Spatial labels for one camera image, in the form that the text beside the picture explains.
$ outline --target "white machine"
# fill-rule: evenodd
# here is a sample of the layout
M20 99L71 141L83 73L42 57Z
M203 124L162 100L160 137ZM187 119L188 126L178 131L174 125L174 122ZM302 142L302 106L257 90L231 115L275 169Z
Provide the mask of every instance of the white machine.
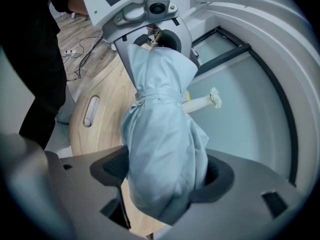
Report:
M201 88L197 83L251 56L264 70L263 77L272 82L270 86L284 107L289 127L289 172L281 175L282 171L275 172L277 168L272 165L208 149L206 186L191 193L188 209L162 239L269 239L280 231L319 176L320 50L310 24L295 3L191 0L194 7L182 18L171 0L84 1L92 23L103 28L107 41L115 43L131 80L128 44L150 42L191 58L199 67L190 87L194 96L201 95L195 91ZM225 50L207 59L199 52L199 44L210 37L222 37L229 43L220 40L219 47ZM200 117L191 116L196 122ZM12 165L4 171L11 193L26 214L52 237L139 239L127 230L130 222L120 188L129 168L126 147L59 159L16 135L2 136L0 145L1 152L10 150L14 154L0 163L0 168ZM16 170L17 164L25 164L25 169ZM49 175L52 186L46 181ZM32 189L24 187L26 178ZM29 196L34 197L33 202L45 202L30 210ZM51 216L39 218L35 214Z

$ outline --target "wooden floor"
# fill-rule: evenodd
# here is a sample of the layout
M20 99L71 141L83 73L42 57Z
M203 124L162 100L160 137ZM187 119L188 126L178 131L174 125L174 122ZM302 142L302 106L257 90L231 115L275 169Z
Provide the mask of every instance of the wooden floor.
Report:
M90 18L86 19L84 15L77 15L72 19L70 14L64 14L55 19L60 33L57 35L58 44L61 54L66 50L76 50L83 52L83 48L79 45L79 41L87 37L101 37L103 34L101 27L92 25ZM87 53L91 50L91 46L95 38L87 38L81 41L84 47L84 52ZM100 44L92 51L89 59L81 68L81 79L68 81L72 98L77 101L81 90L88 84L95 76L97 76L117 55L116 51L111 50L111 44L101 41ZM68 80L77 78L74 73L79 68L79 64L85 54L76 53L74 57L64 59L64 68Z

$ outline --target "white curved wall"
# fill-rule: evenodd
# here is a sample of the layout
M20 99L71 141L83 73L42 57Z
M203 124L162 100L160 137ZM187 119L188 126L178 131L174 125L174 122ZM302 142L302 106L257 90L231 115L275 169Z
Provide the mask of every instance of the white curved wall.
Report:
M307 194L320 167L320 56L312 27L291 0L195 1L211 4L185 16L193 39L203 34L197 27L220 25L249 43L282 85L298 133L296 185Z

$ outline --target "black metal frame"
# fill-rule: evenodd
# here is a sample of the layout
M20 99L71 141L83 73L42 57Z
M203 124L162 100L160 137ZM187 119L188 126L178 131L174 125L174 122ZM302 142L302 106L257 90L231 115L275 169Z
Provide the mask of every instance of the black metal frame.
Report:
M229 50L218 57L213 58L212 60L208 61L207 63L200 65L196 55L193 51L191 51L191 60L198 66L198 72L196 73L195 77L206 73L213 68L245 53L249 52L249 54L254 58L254 60L260 65L263 71L266 73L268 78L270 79L273 87L275 88L280 101L282 103L284 113L286 116L287 124L289 127L289 134L290 134L290 142L291 142L291 167L290 167L290 174L289 174L289 182L293 185L296 185L296 178L297 178L297 171L298 171L298 134L297 128L295 123L294 114L292 112L291 106L289 104L288 98L283 90L281 84L279 83L278 79L272 72L272 70L268 67L268 65L264 62L264 60L254 51L252 47L248 44L243 42L241 39L236 37L234 34L230 33L229 31L223 29L220 26L215 27L214 29L210 30L209 32L203 34L196 40L192 42L192 47L198 45L208 37L212 36L215 33L219 33L223 35L226 39L233 42L237 47Z

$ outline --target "cloth bag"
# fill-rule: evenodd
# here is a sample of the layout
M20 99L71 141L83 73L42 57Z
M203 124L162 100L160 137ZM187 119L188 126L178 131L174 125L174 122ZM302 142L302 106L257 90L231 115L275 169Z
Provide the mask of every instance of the cloth bag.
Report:
M128 184L143 213L173 224L186 211L189 194L204 186L209 137L183 111L182 94L197 66L165 47L128 46L137 102L121 121L129 150Z

